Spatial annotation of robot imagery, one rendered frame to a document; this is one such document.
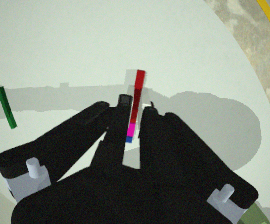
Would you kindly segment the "red rod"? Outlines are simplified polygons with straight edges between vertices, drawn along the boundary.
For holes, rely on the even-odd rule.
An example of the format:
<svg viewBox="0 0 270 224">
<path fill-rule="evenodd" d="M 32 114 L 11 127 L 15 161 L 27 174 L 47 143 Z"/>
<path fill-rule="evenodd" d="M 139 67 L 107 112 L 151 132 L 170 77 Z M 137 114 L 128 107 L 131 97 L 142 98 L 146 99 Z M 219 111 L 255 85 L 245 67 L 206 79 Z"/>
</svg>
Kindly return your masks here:
<svg viewBox="0 0 270 224">
<path fill-rule="evenodd" d="M 134 102 L 133 102 L 133 108 L 132 108 L 131 119 L 130 119 L 130 122 L 132 123 L 136 123 L 138 106 L 139 106 L 141 91 L 142 91 L 143 82 L 144 82 L 144 76 L 145 76 L 145 71 L 137 70 L 136 80 L 135 80 L 135 85 L 134 85 L 135 87 L 134 88 Z"/>
</svg>

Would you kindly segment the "green rod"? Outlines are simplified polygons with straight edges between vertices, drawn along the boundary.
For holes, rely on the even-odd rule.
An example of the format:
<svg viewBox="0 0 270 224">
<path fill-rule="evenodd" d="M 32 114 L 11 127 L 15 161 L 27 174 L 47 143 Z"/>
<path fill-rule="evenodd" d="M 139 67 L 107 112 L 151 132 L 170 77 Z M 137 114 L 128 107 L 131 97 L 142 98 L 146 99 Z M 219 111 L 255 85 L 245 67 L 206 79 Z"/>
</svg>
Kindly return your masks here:
<svg viewBox="0 0 270 224">
<path fill-rule="evenodd" d="M 8 120 L 8 123 L 10 125 L 10 128 L 11 129 L 16 128 L 17 124 L 16 124 L 15 119 L 13 117 L 13 114 L 11 112 L 11 109 L 10 109 L 10 106 L 9 106 L 9 103 L 8 103 L 8 100 L 7 100 L 7 97 L 6 97 L 5 90 L 4 90 L 3 86 L 0 87 L 0 101 L 1 101 L 4 113 L 6 115 L 6 118 Z"/>
</svg>

